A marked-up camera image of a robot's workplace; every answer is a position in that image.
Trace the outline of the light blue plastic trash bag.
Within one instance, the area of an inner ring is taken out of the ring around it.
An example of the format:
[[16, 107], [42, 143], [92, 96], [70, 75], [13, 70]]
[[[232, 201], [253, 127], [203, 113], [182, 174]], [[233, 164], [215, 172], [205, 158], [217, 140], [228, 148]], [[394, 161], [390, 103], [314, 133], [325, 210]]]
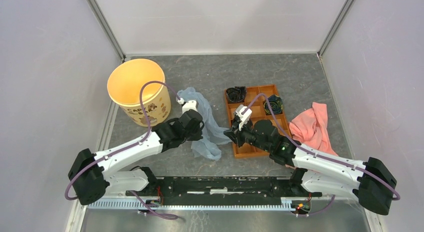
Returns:
[[184, 100], [195, 100], [198, 103], [197, 110], [203, 117], [205, 123], [202, 129], [202, 139], [194, 141], [191, 144], [191, 149], [195, 157], [202, 156], [209, 160], [220, 160], [222, 151], [220, 145], [225, 145], [231, 142], [224, 135], [225, 127], [220, 127], [213, 117], [213, 110], [209, 101], [193, 87], [188, 87], [184, 90], [179, 90], [177, 95]]

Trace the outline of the yellow capybara trash bin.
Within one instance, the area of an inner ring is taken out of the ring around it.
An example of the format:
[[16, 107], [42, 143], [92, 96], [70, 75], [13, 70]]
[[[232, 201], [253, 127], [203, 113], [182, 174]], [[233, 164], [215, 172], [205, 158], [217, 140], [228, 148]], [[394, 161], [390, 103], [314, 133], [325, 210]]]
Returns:
[[165, 82], [165, 74], [156, 62], [149, 59], [133, 59], [113, 70], [107, 81], [109, 97], [118, 104], [137, 125], [147, 127], [164, 122], [171, 111], [168, 88], [147, 82]]

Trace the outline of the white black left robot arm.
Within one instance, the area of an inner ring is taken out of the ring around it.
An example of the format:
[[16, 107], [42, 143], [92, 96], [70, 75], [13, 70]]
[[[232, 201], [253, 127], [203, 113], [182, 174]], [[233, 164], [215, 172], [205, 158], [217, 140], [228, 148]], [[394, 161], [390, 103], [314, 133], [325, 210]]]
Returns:
[[190, 109], [181, 117], [159, 123], [142, 136], [112, 149], [95, 153], [89, 149], [80, 151], [68, 172], [66, 199], [89, 205], [107, 193], [135, 190], [147, 196], [154, 194], [157, 182], [145, 171], [122, 171], [122, 168], [177, 148], [186, 141], [200, 140], [204, 126], [201, 114]]

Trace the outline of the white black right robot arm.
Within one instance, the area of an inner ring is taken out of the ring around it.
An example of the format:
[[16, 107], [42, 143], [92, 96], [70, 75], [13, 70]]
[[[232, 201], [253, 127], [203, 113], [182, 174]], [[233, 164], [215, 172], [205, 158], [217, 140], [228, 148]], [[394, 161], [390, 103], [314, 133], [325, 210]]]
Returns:
[[352, 160], [319, 152], [281, 135], [269, 120], [234, 122], [224, 135], [238, 147], [251, 145], [268, 152], [274, 162], [294, 167], [288, 187], [295, 196], [311, 192], [347, 197], [380, 215], [388, 215], [391, 203], [400, 199], [397, 180], [377, 158]]

